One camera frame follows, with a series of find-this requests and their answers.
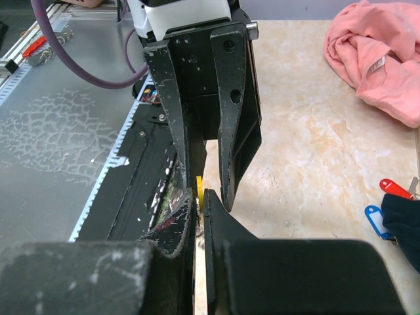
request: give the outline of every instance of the white paint scratch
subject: white paint scratch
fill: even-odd
[[[155,196],[153,197],[152,205],[150,206],[151,208],[153,208],[158,202],[157,196],[158,196],[158,193],[155,193]]]
[[[155,220],[155,215],[152,215],[152,218],[150,218],[150,222],[149,222],[149,229],[152,227],[154,220]]]
[[[134,281],[134,285],[136,286],[136,293],[140,293],[142,291],[143,277],[139,273],[128,272],[117,267],[113,267],[113,269],[122,276],[125,276],[127,279]]]
[[[89,281],[92,282],[93,284],[97,284],[99,280],[99,273],[97,270],[95,270],[90,276],[89,276]]]
[[[112,252],[112,261],[118,261],[123,258],[123,253],[120,251],[113,251]]]
[[[34,241],[36,241],[36,238],[34,238],[34,237],[32,236],[32,234],[30,234],[30,233],[28,232],[28,230],[26,230],[26,229],[25,229],[25,227],[24,227],[24,226],[23,226],[22,228],[25,230],[25,232],[26,232],[26,233],[28,233],[28,235],[29,235],[29,236],[30,236],[30,237],[31,237]]]
[[[141,268],[143,268],[143,266],[144,266],[144,262],[143,262],[143,261],[139,261],[138,263],[136,263],[136,264],[133,266],[133,270],[138,270],[138,269],[141,269]]]
[[[71,291],[72,289],[74,289],[76,287],[77,283],[76,281],[73,281],[69,286],[68,286],[68,291]]]
[[[134,259],[137,261],[140,259],[142,251],[139,248],[134,248]]]
[[[35,314],[36,315],[44,314],[44,304],[42,302],[43,297],[44,297],[44,294],[42,293],[42,291],[38,291],[37,292],[38,303],[35,305]]]

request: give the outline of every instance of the worn black surface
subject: worn black surface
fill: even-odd
[[[9,27],[6,24],[2,23],[2,21],[0,21],[0,49],[8,29]]]
[[[19,66],[14,62],[14,60],[10,59],[6,64],[5,68],[13,74],[19,68]]]
[[[78,241],[134,241],[158,217],[176,150],[169,128],[147,120],[149,108],[163,113],[154,105],[138,107],[118,153],[129,164],[109,169]]]
[[[382,258],[362,241],[224,245],[229,314],[405,314]]]
[[[220,299],[217,298],[218,287],[223,287],[225,274],[222,271],[223,242],[236,240],[257,240],[250,231],[243,227],[223,207],[214,190],[204,192],[204,238],[205,238],[205,272],[207,286],[207,311],[210,315],[216,312]]]
[[[34,243],[0,256],[0,314],[192,314],[192,190],[137,242]]]
[[[261,144],[257,78],[245,27],[249,18],[240,9],[232,16],[233,22],[216,20],[172,31],[144,49],[184,171],[184,188],[189,182],[195,185],[185,174],[200,173],[205,159],[198,144],[218,138],[222,200],[228,211]]]
[[[159,259],[147,241],[11,247],[0,258],[0,314],[138,314]]]

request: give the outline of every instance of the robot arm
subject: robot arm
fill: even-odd
[[[238,2],[230,6],[226,0],[182,0],[142,10],[138,20],[149,22],[155,37],[148,33],[144,59],[178,150],[184,189],[196,190],[204,142],[218,139],[222,200],[230,211],[261,144],[252,48],[258,25]]]
[[[148,33],[153,31],[157,41],[170,29],[219,18],[230,19],[227,0],[127,1],[137,34],[148,38]]]

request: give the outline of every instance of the screw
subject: screw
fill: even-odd
[[[260,36],[260,31],[258,29],[258,23],[257,22],[248,23],[247,24],[247,32],[248,32],[249,40],[253,41],[253,40],[258,39],[258,37]]]
[[[192,54],[192,55],[190,56],[190,59],[188,59],[188,62],[189,62],[190,64],[195,64],[195,63],[197,63],[197,57],[196,57],[194,54]]]

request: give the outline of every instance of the beige tabletop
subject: beige tabletop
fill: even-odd
[[[262,146],[240,183],[232,215],[259,238],[369,242],[408,314],[420,313],[420,275],[399,247],[376,236],[364,215],[366,206],[381,205],[381,179],[408,188],[417,176],[415,134],[357,99],[329,67],[323,43],[330,23],[259,22],[254,51]],[[207,151],[204,186],[219,192],[217,143],[209,142]],[[196,314],[206,314],[203,257],[199,247]]]

